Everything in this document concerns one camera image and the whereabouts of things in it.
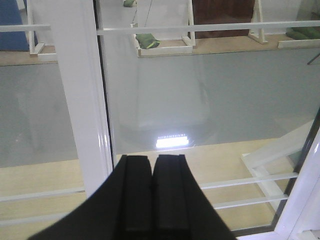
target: glass pane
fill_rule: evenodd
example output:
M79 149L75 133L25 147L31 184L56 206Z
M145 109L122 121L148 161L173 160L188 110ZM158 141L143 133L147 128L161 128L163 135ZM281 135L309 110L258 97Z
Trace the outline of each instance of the glass pane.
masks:
M138 57L130 34L107 34L101 43L117 159L147 155L153 165L159 154L185 154L200 185L293 172L295 152L303 147L319 107L319 59L307 65L319 48ZM266 157L278 154L268 146L279 141L286 150L288 136L282 139L296 130L304 135L289 137L302 141L294 152L253 160L257 166L247 160L245 154L259 151ZM268 199L283 197L288 180L270 184L204 193L213 206L267 199L218 209L233 231L263 232L270 231L260 227L271 226L280 204ZM235 215L243 218L238 224Z
M267 0L99 2L104 28L320 20L317 1L313 0L295 0L289 5L286 1ZM171 49L170 53L166 51L164 54L211 54L319 47L319 30L318 26L310 26L199 32L182 30L152 32L152 35L160 43L157 49L184 47L184 51Z
M0 239L26 239L86 194L58 64L0 54Z

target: white wall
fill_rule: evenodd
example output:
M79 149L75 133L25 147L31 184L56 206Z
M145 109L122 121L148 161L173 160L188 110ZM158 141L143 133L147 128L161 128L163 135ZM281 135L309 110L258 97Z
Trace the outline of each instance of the white wall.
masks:
M187 26L187 0L139 0L137 21L139 27ZM187 32L155 33L158 40L180 40Z
M297 20L303 0L261 0L264 22ZM284 34L286 28L265 29L265 34Z

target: wooden door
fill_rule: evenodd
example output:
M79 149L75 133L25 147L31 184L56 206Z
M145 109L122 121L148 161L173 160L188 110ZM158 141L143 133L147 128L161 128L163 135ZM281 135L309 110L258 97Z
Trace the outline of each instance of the wooden door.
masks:
M194 24L250 23L255 0L192 0ZM196 32L195 38L247 36L249 30Z

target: green cushion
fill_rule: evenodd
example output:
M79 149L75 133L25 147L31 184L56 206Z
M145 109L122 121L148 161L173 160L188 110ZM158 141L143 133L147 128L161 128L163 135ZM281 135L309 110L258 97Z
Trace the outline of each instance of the green cushion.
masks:
M298 31L288 31L285 33L289 38L295 39L295 40L305 40L305 39L310 39L306 35L302 34L301 32Z
M153 49L159 46L160 41L155 39L151 33L137 34L135 39L138 40L142 49Z
M127 7L127 8L132 8L133 4L134 4L135 0L125 0L123 2L123 6Z
M292 29L296 32L302 33L310 39L320 39L320 32L312 26L293 27Z

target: white metal bar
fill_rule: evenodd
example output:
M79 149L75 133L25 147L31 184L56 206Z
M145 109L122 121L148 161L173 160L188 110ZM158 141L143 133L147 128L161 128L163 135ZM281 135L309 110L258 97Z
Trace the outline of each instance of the white metal bar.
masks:
M33 13L32 13L32 7L31 7L31 0L26 0L26 14L27 14L27 18L28 18L28 24L33 25L34 20L33 20ZM29 36L30 54L33 54L36 50L34 31L29 31L28 36Z
M93 1L41 2L50 10L47 21L89 197L113 170Z
M97 35L107 34L147 34L147 33L171 33L176 31L206 32L241 29L277 29L291 27L317 27L320 20L308 21L270 21L270 22L244 22L244 23L224 23L224 24L203 24L188 26L155 26L155 27L117 27L103 28L96 31Z
M214 207L214 209L218 210L218 209L228 209L228 208L235 208L235 207L241 207L241 206L247 206L247 205L253 205L253 204L263 204L263 203L281 201L286 199L288 199L288 195L282 194L282 195L269 196L269 197L257 197L257 198L251 198L246 200L217 203L217 204L213 204L212 206Z
M53 197L53 196L62 196L76 193L83 193L85 191L84 187L74 187L68 189L54 190L54 191L42 191L42 192L34 192L28 194L20 194L13 196L3 196L0 197L0 202L11 202L18 200L29 200L29 199L39 199L45 197Z
M0 25L0 33L50 30L49 24Z
M291 172L291 173L285 173L285 174L267 175L267 176L262 176L262 177L248 177L248 178L233 179L233 180L227 180L227 181L208 182L208 183L200 184L200 188L202 190L216 189L216 188L224 188L224 187L230 187L230 186L261 183L261 182L266 182L266 181L293 179L293 178L297 178L297 177L298 177L298 173Z
M305 158L275 231L285 239L320 227L320 132Z
M238 236L238 240L288 240L275 231L257 233L252 235Z
M57 54L55 52L53 52L53 53L39 53L38 60L40 62L54 62L54 61L58 61L58 58L57 58Z
M320 47L320 39L284 40L279 41L278 48L313 48Z
M39 53L41 53L41 51L44 49L45 47L45 43L44 42L40 42L38 43L33 52L30 52L31 55L38 55Z
M302 149L314 121L309 121L297 129L283 135L271 143L243 157L248 168L256 168Z
M318 240L318 238L314 235L311 230L303 231L302 233L298 234L299 240Z
M0 221L0 227L49 221L49 220L55 220L55 219L59 220L68 214L69 212L63 212L63 213L56 213L56 214L49 214L49 215L42 215L42 216L32 216L32 217L25 217L25 218L12 219L12 220L3 220L3 221Z

